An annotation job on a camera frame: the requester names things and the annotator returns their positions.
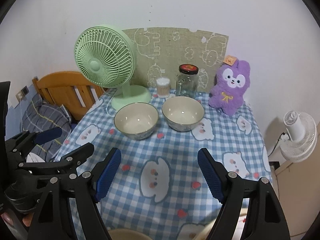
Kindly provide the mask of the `cream floral plate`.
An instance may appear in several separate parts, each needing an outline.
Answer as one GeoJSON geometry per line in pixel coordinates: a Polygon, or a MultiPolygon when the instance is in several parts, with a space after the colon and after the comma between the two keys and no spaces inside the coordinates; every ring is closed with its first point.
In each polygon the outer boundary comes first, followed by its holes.
{"type": "Polygon", "coordinates": [[[149,236],[130,229],[113,229],[108,233],[113,240],[152,240],[149,236]]]}

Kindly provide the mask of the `medium ceramic bowl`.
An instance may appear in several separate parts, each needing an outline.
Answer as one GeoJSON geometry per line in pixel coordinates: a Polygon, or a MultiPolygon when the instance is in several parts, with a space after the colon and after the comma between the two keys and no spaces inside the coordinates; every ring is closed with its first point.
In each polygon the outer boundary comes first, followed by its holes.
{"type": "Polygon", "coordinates": [[[159,120],[157,109],[148,103],[137,102],[124,106],[114,117],[116,129],[132,140],[143,140],[152,135],[159,120]]]}

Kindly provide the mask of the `large ceramic bowl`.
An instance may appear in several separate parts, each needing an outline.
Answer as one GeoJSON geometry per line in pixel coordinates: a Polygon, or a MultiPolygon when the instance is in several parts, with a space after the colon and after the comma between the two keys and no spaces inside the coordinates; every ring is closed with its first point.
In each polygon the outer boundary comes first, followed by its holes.
{"type": "Polygon", "coordinates": [[[163,103],[162,114],[169,127],[178,132],[187,132],[203,119],[204,107],[193,98],[175,96],[163,103]]]}

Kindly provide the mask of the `grey plaid bedding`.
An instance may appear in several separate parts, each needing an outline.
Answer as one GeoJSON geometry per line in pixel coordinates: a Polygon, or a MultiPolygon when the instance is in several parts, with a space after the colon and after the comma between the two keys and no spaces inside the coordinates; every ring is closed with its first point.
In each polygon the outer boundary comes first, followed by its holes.
{"type": "Polygon", "coordinates": [[[58,127],[62,134],[43,145],[36,145],[31,152],[46,162],[54,161],[58,150],[72,131],[71,120],[64,105],[51,105],[40,94],[35,94],[22,117],[22,130],[43,132],[58,127]]]}

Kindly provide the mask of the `wooden chair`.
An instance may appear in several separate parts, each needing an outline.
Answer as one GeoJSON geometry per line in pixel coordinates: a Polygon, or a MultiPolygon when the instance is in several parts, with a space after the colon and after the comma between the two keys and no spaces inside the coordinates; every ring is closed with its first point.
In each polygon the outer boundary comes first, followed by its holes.
{"type": "Polygon", "coordinates": [[[65,106],[72,117],[79,121],[105,90],[88,81],[80,72],[64,71],[32,79],[40,96],[51,105],[65,106]]]}

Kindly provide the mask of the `white standing fan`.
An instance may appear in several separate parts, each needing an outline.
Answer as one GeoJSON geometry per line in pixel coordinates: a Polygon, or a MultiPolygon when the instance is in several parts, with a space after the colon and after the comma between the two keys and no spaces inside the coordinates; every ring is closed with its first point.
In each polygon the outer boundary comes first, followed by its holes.
{"type": "Polygon", "coordinates": [[[288,111],[283,122],[288,139],[279,146],[282,157],[291,163],[300,163],[307,159],[317,144],[317,125],[308,113],[288,111]]]}

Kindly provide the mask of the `blue checked tablecloth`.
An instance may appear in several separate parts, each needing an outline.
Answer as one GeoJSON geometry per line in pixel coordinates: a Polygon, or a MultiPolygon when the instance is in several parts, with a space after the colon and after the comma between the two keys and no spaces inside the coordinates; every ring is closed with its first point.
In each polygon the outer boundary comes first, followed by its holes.
{"type": "Polygon", "coordinates": [[[199,234],[221,208],[197,163],[201,148],[242,178],[271,177],[252,110],[243,105],[227,116],[208,106],[208,94],[199,93],[197,100],[204,107],[204,118],[192,131],[175,131],[160,115],[150,137],[132,140],[114,125],[110,96],[104,94],[64,141],[57,159],[85,143],[94,145],[93,155],[78,173],[90,171],[110,149],[120,149],[117,174],[98,203],[109,230],[131,229],[152,239],[192,239],[199,234]]]}

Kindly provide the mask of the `green desk fan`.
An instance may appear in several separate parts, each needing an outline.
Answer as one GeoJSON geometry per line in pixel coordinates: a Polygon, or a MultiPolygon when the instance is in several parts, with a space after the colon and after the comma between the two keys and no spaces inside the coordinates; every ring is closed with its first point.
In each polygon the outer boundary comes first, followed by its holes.
{"type": "Polygon", "coordinates": [[[99,25],[84,30],[74,46],[74,59],[83,76],[101,88],[116,88],[111,106],[119,110],[131,103],[148,103],[150,91],[131,85],[136,66],[136,50],[121,30],[99,25]]]}

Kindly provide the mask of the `cotton swab container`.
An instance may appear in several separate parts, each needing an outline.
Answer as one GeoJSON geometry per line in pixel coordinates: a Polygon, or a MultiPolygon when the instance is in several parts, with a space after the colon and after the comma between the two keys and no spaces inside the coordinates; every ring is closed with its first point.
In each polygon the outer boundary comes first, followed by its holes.
{"type": "Polygon", "coordinates": [[[167,98],[170,95],[170,79],[159,77],[156,80],[156,89],[159,98],[167,98]]]}

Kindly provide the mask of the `glass jar black lid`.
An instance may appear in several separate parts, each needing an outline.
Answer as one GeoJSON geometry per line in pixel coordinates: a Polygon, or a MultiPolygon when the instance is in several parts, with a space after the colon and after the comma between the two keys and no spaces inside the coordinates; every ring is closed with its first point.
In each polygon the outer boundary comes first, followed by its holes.
{"type": "Polygon", "coordinates": [[[175,95],[194,99],[198,87],[199,68],[193,64],[182,64],[178,70],[175,95]]]}

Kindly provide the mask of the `purple plush bunny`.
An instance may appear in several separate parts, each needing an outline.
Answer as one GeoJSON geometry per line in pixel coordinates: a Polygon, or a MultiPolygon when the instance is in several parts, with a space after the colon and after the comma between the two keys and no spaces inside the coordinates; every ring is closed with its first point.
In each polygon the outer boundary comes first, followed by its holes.
{"type": "Polygon", "coordinates": [[[234,115],[244,103],[244,93],[251,83],[250,71],[249,63],[244,60],[236,59],[231,66],[223,63],[216,72],[216,84],[210,89],[210,107],[234,115]]]}

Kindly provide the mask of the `wall power outlet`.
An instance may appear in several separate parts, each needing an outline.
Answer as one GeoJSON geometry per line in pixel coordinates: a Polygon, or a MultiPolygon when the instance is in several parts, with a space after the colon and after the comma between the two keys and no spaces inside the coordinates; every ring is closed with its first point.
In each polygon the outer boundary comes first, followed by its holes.
{"type": "Polygon", "coordinates": [[[29,93],[29,89],[27,86],[24,86],[17,94],[16,99],[18,102],[21,102],[21,100],[29,93]]]}

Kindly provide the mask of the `green cartoon wall mat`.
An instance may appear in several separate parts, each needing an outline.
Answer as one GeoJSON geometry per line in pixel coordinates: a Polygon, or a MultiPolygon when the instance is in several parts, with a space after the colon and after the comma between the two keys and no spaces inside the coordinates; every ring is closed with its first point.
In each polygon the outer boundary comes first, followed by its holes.
{"type": "Polygon", "coordinates": [[[168,77],[175,88],[179,66],[193,64],[199,69],[199,92],[209,92],[213,87],[229,40],[227,35],[187,28],[136,28],[124,32],[136,50],[132,85],[155,87],[158,78],[168,77]]]}

